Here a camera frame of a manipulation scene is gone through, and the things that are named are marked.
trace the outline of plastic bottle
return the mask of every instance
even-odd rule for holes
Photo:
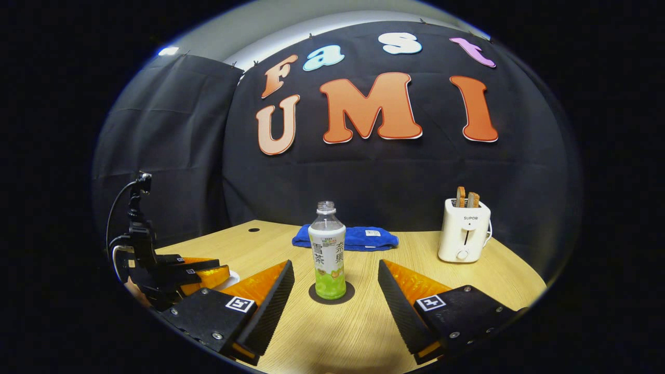
[[[309,226],[312,243],[317,295],[338,299],[346,293],[344,278],[344,237],[346,226],[334,216],[337,210],[331,201],[319,202],[317,219]]]

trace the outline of wooden table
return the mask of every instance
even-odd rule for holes
[[[250,232],[250,228],[259,231]],[[398,248],[344,253],[346,280],[356,290],[351,300],[319,304],[308,295],[314,283],[312,250],[291,245],[298,229],[251,221],[157,250],[159,254],[219,258],[241,279],[287,259],[293,262],[293,290],[256,366],[267,373],[404,373],[423,366],[416,365],[409,354],[379,287],[381,259],[452,288],[474,285],[512,310],[532,304],[545,291],[540,276],[494,238],[476,263],[449,264],[437,256],[439,231],[393,232],[400,240]]]

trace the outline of letter m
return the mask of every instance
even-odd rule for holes
[[[328,96],[328,132],[326,143],[348,142],[353,132],[346,128],[345,116],[353,123],[361,137],[372,134],[379,111],[383,110],[383,123],[377,133],[384,139],[415,139],[422,135],[416,124],[406,85],[411,77],[405,73],[379,75],[369,95],[365,97],[348,79],[337,79],[321,86]]]

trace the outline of black cable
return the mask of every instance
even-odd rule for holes
[[[116,204],[118,203],[118,200],[120,199],[122,194],[125,192],[125,190],[127,190],[127,188],[135,185],[136,183],[138,183],[138,182],[133,181],[133,182],[127,184],[125,187],[123,187],[120,190],[120,193],[118,193],[118,195],[116,196],[116,199],[113,201],[113,205],[111,205],[111,211],[108,213],[108,220],[106,221],[106,237],[104,239],[104,248],[106,249],[106,258],[110,257],[110,254],[108,253],[108,227],[111,223],[111,215],[113,215],[113,209],[115,209]]]

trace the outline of bottle label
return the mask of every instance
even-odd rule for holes
[[[346,293],[344,280],[344,233],[337,236],[309,236],[316,277],[317,295],[337,299]]]

